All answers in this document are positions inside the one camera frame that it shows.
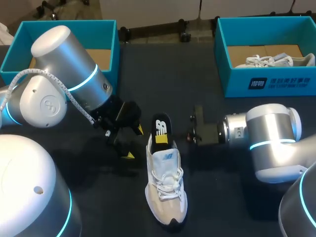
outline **new balance logo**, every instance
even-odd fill
[[[168,160],[172,158],[172,153],[170,154],[165,154],[162,160]]]
[[[167,133],[167,126],[164,121],[156,120],[156,135],[164,135]]]

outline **logo on box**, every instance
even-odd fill
[[[265,88],[267,78],[252,78],[248,90],[258,90]]]

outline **bolt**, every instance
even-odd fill
[[[190,121],[193,122],[196,119],[196,117],[194,115],[190,116]]]
[[[103,89],[108,90],[108,89],[109,89],[109,86],[104,83],[104,84],[103,84]]]

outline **shoe insole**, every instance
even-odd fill
[[[155,114],[152,120],[152,154],[173,146],[171,121],[167,114]]]

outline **shoe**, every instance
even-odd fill
[[[294,58],[285,53],[275,57],[262,57],[255,55],[246,58],[246,64],[241,64],[236,68],[264,68],[264,67],[309,67],[315,66],[315,56],[310,53],[304,58]]]
[[[180,153],[172,139],[171,121],[167,114],[153,117],[146,152],[148,184],[145,195],[149,208],[162,224],[178,226],[186,217],[188,200]]]

